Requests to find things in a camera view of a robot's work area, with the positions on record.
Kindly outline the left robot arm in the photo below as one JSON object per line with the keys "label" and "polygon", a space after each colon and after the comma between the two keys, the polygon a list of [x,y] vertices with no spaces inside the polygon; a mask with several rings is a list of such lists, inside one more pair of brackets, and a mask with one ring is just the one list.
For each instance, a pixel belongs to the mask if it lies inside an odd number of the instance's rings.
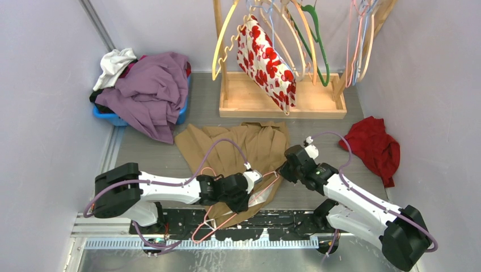
{"label": "left robot arm", "polygon": [[163,201],[202,206],[224,203],[239,213],[248,209],[254,186],[260,180],[261,174],[251,168],[229,176],[173,178],[151,175],[140,171],[137,163],[126,163],[95,178],[95,196],[85,216],[127,218],[158,234],[166,225]]}

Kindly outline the red poppy print skirt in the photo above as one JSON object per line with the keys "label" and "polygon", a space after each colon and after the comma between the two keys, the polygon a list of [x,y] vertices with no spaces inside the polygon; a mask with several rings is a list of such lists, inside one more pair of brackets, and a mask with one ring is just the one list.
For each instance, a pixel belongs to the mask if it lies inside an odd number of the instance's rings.
{"label": "red poppy print skirt", "polygon": [[240,27],[237,45],[239,67],[288,115],[296,106],[296,77],[255,16]]}

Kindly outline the yellow hanger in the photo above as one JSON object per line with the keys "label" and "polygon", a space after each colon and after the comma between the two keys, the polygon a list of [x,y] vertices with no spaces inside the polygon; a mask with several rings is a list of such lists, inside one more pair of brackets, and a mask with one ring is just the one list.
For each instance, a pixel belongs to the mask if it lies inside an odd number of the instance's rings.
{"label": "yellow hanger", "polygon": [[212,80],[216,80],[219,73],[225,72],[225,61],[227,60],[228,51],[231,49],[229,47],[223,46],[224,36],[229,26],[231,17],[239,3],[239,0],[233,1],[223,23],[222,19],[222,8],[221,1],[213,1],[214,10],[214,22],[216,26],[217,42],[214,49],[214,55],[212,60]]}

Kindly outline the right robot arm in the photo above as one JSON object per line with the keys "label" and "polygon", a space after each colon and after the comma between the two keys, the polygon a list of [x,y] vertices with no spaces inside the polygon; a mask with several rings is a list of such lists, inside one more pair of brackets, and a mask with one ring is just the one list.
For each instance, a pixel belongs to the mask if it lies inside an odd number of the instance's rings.
{"label": "right robot arm", "polygon": [[327,163],[316,163],[318,149],[310,145],[289,147],[280,175],[302,183],[326,198],[313,212],[316,228],[349,232],[381,250],[397,269],[410,271],[433,244],[421,212],[386,202]]}

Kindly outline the tan garment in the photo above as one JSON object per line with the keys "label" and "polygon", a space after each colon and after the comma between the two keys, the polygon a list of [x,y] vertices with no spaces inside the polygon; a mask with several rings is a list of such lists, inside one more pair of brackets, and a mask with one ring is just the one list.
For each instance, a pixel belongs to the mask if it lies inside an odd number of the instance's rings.
{"label": "tan garment", "polygon": [[238,126],[204,126],[189,124],[174,142],[192,172],[208,168],[208,173],[225,176],[245,171],[244,162],[265,177],[255,185],[247,211],[233,215],[228,206],[218,203],[208,217],[221,227],[231,227],[253,217],[273,201],[282,178],[274,174],[284,161],[290,147],[290,133],[284,122],[243,122]]}

